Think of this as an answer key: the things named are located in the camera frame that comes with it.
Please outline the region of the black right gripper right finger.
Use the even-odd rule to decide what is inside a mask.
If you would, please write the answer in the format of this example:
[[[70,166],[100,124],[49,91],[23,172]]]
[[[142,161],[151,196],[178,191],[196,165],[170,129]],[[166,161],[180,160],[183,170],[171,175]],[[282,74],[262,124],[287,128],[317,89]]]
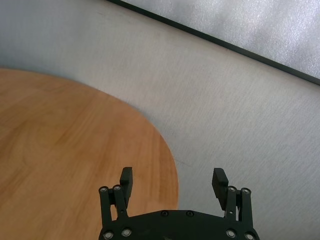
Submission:
[[[252,191],[246,187],[237,189],[229,185],[229,180],[222,168],[214,168],[212,187],[218,199],[224,218],[242,223],[252,223]]]

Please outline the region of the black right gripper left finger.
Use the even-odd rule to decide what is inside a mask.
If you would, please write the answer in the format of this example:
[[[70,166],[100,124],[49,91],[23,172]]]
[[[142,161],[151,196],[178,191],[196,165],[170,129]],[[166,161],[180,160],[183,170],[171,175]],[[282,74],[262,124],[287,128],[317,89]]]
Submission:
[[[112,188],[102,186],[99,188],[101,221],[103,225],[109,225],[112,220],[111,206],[114,205],[117,220],[128,217],[127,208],[133,188],[132,167],[124,167],[119,179],[119,184]]]

